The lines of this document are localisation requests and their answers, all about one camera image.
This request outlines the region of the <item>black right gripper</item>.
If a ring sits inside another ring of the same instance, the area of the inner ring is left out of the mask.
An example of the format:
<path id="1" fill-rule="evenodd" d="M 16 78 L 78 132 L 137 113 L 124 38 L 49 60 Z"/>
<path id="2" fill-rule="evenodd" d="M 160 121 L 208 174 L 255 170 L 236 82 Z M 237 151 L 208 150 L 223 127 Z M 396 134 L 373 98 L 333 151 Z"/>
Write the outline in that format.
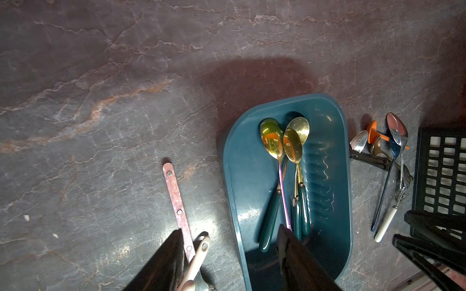
<path id="1" fill-rule="evenodd" d="M 466 274 L 466 241 L 449 235 L 451 230 L 466 230 L 465 215 L 446 215 L 426 211 L 409 210 L 404 220 L 426 240 L 395 234 L 393 246 L 422 270 L 442 291 L 461 291 L 462 287 L 441 272 L 428 258 L 440 262 L 450 269 Z"/>

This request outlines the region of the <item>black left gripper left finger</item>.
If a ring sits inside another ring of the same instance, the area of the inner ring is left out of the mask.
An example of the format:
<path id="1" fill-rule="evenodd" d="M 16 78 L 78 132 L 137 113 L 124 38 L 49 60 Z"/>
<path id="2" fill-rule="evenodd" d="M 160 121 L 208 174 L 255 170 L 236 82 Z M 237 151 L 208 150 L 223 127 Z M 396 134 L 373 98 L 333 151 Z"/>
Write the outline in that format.
<path id="1" fill-rule="evenodd" d="M 182 230 L 173 231 L 124 291 L 175 291 L 184 274 Z"/>

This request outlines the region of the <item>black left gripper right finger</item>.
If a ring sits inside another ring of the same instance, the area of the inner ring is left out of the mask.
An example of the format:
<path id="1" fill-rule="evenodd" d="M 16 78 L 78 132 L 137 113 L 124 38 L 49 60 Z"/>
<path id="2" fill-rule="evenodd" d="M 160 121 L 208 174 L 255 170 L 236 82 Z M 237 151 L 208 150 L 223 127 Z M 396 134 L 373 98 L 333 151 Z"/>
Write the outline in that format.
<path id="1" fill-rule="evenodd" d="M 339 291 L 340 287 L 301 245 L 290 229 L 281 225 L 277 255 L 286 291 Z"/>

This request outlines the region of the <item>rainbow iridescent spoon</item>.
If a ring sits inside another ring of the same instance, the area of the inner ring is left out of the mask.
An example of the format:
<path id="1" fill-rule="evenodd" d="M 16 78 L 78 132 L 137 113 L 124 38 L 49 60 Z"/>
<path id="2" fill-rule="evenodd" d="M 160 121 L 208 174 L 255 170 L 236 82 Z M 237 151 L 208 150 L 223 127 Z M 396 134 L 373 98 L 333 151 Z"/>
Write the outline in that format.
<path id="1" fill-rule="evenodd" d="M 282 193 L 282 204 L 283 211 L 285 216 L 286 227 L 289 230 L 292 230 L 292 224 L 290 215 L 288 212 L 288 206 L 285 196 L 285 188 L 283 185 L 283 157 L 284 157 L 284 147 L 283 147 L 283 130 L 280 128 L 279 123 L 274 118 L 266 118 L 260 124 L 260 137 L 266 148 L 267 152 L 276 160 L 278 160 L 279 168 L 279 184 L 280 190 Z"/>

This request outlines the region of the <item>gold spoon green handle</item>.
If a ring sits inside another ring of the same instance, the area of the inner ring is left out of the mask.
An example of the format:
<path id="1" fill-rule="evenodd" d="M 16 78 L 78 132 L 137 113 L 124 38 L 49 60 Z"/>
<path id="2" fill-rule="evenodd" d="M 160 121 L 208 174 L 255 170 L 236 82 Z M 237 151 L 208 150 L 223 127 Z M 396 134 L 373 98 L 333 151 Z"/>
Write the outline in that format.
<path id="1" fill-rule="evenodd" d="M 298 133 L 287 127 L 283 136 L 285 153 L 288 159 L 296 165 L 293 231 L 302 240 L 311 232 L 311 222 L 308 211 L 307 192 L 303 182 L 301 160 L 303 155 L 302 143 Z"/>
<path id="2" fill-rule="evenodd" d="M 286 126 L 286 128 L 287 127 L 294 129 L 298 133 L 301 143 L 302 143 L 302 149 L 303 149 L 304 143 L 307 140 L 307 137 L 309 134 L 308 121 L 306 121 L 306 119 L 303 117 L 297 117 L 291 120 Z M 295 191 L 296 165 L 288 159 L 285 153 L 283 157 L 282 166 L 283 166 L 282 169 L 283 169 L 283 178 L 284 178 L 283 185 L 285 188 L 286 202 L 287 202 L 288 212 L 289 212 L 290 219 L 291 219 L 292 232 L 294 233 L 293 231 L 293 208 L 294 208 L 293 200 L 294 199 L 293 198 L 294 198 L 294 191 Z M 266 206 L 265 214 L 264 214 L 263 221 L 262 221 L 262 228 L 261 228 L 259 239 L 258 239 L 259 249 L 263 253 L 268 252 L 269 248 L 271 247 L 272 240 L 273 240 L 273 234 L 275 231 L 275 223 L 277 221 L 279 210 L 283 210 L 283 204 L 282 204 L 282 193 L 280 190 L 279 173 L 278 173 L 278 182 Z"/>

